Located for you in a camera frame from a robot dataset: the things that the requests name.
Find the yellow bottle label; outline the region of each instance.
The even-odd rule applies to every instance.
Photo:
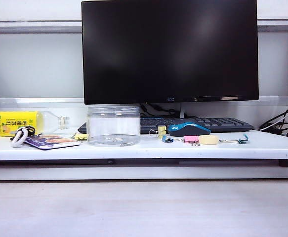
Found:
[[[38,111],[0,111],[0,137],[12,137],[16,130],[25,126],[32,126],[37,130],[38,113]]]

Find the card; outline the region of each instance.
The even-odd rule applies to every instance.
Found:
[[[24,142],[42,150],[49,150],[61,147],[72,147],[81,144],[81,141],[76,141],[57,135],[29,136]]]

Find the plastic container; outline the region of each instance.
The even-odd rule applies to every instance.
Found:
[[[138,106],[92,106],[87,116],[88,142],[94,146],[131,146],[140,141]]]
[[[58,117],[50,111],[0,111],[0,137],[14,136],[24,126],[34,127],[35,134],[48,134],[67,129],[68,124],[68,117]]]

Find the black monitor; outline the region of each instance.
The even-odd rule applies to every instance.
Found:
[[[256,0],[82,2],[85,104],[258,99]]]

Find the shelf leg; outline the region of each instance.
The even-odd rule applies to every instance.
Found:
[[[279,159],[279,166],[288,167],[288,159]]]

